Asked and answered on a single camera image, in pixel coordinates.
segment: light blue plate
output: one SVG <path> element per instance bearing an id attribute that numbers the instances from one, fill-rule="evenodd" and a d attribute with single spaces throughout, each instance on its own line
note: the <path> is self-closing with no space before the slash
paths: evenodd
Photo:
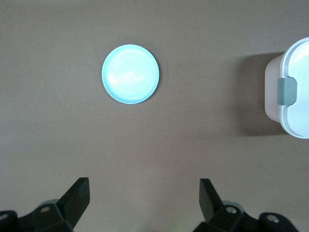
<path id="1" fill-rule="evenodd" d="M 102 67 L 102 81 L 117 101 L 136 104 L 149 98 L 159 82 L 159 67 L 145 48 L 127 44 L 114 49 Z"/>

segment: metal screw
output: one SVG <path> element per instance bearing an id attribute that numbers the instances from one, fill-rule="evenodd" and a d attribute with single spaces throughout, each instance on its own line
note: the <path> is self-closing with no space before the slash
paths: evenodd
<path id="1" fill-rule="evenodd" d="M 7 217 L 8 217 L 7 214 L 3 214 L 3 215 L 0 216 L 0 220 L 5 220 Z"/>
<path id="2" fill-rule="evenodd" d="M 41 209 L 41 213 L 45 213 L 45 212 L 47 212 L 49 210 L 50 210 L 50 208 L 48 206 L 44 207 L 44 208 Z"/>
<path id="3" fill-rule="evenodd" d="M 267 215 L 267 219 L 269 221 L 271 221 L 271 222 L 274 222 L 274 223 L 278 223 L 279 222 L 279 219 L 276 216 L 271 215 L 271 214 Z"/>
<path id="4" fill-rule="evenodd" d="M 231 206 L 226 208 L 227 212 L 229 212 L 230 214 L 235 214 L 237 213 L 237 210 Z"/>

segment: container lid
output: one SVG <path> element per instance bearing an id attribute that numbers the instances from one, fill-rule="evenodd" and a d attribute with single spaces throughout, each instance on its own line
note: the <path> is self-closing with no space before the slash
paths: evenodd
<path id="1" fill-rule="evenodd" d="M 102 81 L 107 92 L 126 104 L 149 98 L 159 81 L 159 67 L 145 48 L 127 44 L 114 49 L 102 67 Z"/>
<path id="2" fill-rule="evenodd" d="M 281 60 L 278 103 L 282 127 L 298 138 L 309 138 L 309 38 L 291 46 Z"/>

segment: white container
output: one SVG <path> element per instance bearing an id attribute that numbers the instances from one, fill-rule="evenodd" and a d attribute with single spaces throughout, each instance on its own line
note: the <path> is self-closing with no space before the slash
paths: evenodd
<path id="1" fill-rule="evenodd" d="M 309 38 L 267 65 L 265 111 L 290 135 L 309 138 Z"/>

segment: table surface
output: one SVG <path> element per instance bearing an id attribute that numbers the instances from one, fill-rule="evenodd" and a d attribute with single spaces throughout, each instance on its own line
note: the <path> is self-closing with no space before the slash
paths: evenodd
<path id="1" fill-rule="evenodd" d="M 76 232 L 190 232 L 200 178 L 309 231 L 309 141 L 264 111 L 264 71 L 308 37 L 306 0 L 0 1 L 0 205 L 23 216 L 89 177 Z M 146 101 L 101 79 L 124 44 L 160 68 Z"/>

